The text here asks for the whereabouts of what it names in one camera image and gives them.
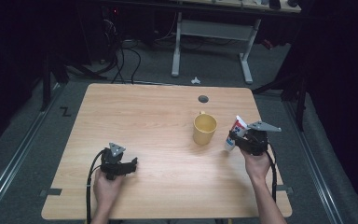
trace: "toothpaste tube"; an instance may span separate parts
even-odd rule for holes
[[[244,137],[246,130],[248,129],[248,125],[237,115],[234,125],[232,125],[231,131],[236,133],[238,137]],[[225,142],[225,149],[227,151],[231,151],[235,147],[235,141],[232,140],[229,136]]]

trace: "human hand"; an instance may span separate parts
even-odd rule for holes
[[[106,175],[97,169],[94,179],[94,195],[98,203],[98,210],[110,211],[121,189],[124,175],[119,175],[115,180],[106,179]]]
[[[245,168],[252,184],[266,183],[267,172],[269,171],[269,157],[265,152],[260,156],[253,156],[241,149],[241,153],[245,158]]]

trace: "yellow mug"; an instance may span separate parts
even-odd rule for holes
[[[199,145],[207,145],[214,134],[217,127],[217,122],[214,117],[200,111],[200,114],[194,119],[194,133],[193,139]]]

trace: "wooden table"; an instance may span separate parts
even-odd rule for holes
[[[200,95],[208,96],[209,102],[199,102]],[[201,110],[217,119],[217,130],[206,146],[192,140],[193,119]],[[250,90],[89,85],[51,185],[61,189],[61,195],[47,197],[42,217],[86,218],[90,165],[109,142],[127,149],[123,162],[135,157],[139,162],[136,173],[125,177],[111,218],[257,217],[244,158],[238,148],[224,149],[236,115],[249,123],[260,120]],[[277,192],[277,202],[285,217],[292,214],[285,191]],[[95,206],[92,195],[92,210]]]

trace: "white object on floor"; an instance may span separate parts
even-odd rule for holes
[[[191,80],[191,83],[193,83],[193,84],[200,84],[201,81],[199,81],[199,79],[198,79],[197,77],[194,77],[194,79]]]

